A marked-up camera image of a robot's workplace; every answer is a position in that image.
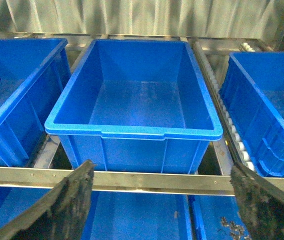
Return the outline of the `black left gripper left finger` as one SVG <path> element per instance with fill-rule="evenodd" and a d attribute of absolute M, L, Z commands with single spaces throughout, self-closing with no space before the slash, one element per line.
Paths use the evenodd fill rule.
<path fill-rule="evenodd" d="M 95 164 L 86 160 L 0 228 L 0 240 L 79 240 L 91 208 Z"/>

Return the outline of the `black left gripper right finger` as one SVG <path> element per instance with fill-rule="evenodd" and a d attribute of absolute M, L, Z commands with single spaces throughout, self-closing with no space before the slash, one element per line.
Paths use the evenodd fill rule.
<path fill-rule="evenodd" d="M 284 191 L 239 164 L 231 168 L 230 183 L 251 239 L 284 240 Z"/>

